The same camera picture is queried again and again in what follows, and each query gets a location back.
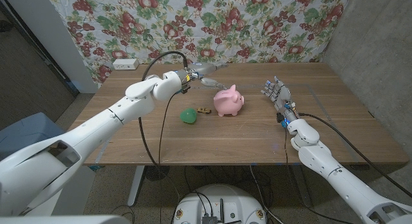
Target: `green toy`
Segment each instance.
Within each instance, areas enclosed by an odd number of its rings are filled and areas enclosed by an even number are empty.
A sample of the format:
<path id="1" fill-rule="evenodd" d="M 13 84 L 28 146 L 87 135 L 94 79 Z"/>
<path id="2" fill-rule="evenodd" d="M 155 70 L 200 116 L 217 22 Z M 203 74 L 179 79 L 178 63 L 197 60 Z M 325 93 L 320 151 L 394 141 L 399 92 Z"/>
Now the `green toy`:
<path id="1" fill-rule="evenodd" d="M 187 108 L 180 113 L 180 119 L 187 124 L 194 123 L 194 121 L 196 121 L 196 117 L 197 113 L 193 108 Z"/>

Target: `electrical outlet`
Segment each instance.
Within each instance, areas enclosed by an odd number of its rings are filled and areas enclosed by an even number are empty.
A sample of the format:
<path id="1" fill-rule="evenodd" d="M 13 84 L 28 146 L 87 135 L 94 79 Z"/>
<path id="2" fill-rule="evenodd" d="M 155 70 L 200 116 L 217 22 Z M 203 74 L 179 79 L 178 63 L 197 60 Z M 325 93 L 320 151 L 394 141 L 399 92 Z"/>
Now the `electrical outlet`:
<path id="1" fill-rule="evenodd" d="M 116 59 L 113 66 L 115 70 L 135 70 L 139 62 L 137 59 Z"/>

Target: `pink piggy bank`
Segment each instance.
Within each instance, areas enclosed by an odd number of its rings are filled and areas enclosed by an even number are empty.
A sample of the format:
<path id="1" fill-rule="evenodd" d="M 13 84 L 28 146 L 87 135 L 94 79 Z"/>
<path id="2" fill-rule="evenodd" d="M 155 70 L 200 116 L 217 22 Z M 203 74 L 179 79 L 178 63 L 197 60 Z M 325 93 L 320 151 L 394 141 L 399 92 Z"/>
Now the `pink piggy bank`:
<path id="1" fill-rule="evenodd" d="M 236 91 L 236 85 L 231 86 L 230 89 L 219 91 L 213 98 L 214 107 L 220 117 L 226 114 L 237 115 L 244 103 L 245 99 Z"/>

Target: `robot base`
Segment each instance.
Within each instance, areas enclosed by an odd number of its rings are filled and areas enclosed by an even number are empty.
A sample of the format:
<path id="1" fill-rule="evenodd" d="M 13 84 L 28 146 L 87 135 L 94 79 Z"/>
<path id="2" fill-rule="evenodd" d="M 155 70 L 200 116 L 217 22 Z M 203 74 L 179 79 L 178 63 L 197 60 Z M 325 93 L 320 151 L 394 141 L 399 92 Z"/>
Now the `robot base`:
<path id="1" fill-rule="evenodd" d="M 266 223 L 265 212 L 257 199 L 235 186 L 212 184 L 200 187 L 196 191 L 204 194 L 211 201 L 211 205 L 199 194 L 205 204 L 205 210 L 199 196 L 195 192 L 190 193 L 177 206 L 173 223 Z"/>

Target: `piggy bank ear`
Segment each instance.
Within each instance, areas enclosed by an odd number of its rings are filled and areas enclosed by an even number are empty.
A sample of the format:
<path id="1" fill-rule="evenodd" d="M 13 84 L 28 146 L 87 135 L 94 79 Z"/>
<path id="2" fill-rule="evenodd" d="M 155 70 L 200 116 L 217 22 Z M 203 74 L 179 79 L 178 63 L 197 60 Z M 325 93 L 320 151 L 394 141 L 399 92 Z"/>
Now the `piggy bank ear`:
<path id="1" fill-rule="evenodd" d="M 232 95 L 232 101 L 236 102 L 238 100 L 238 95 Z"/>

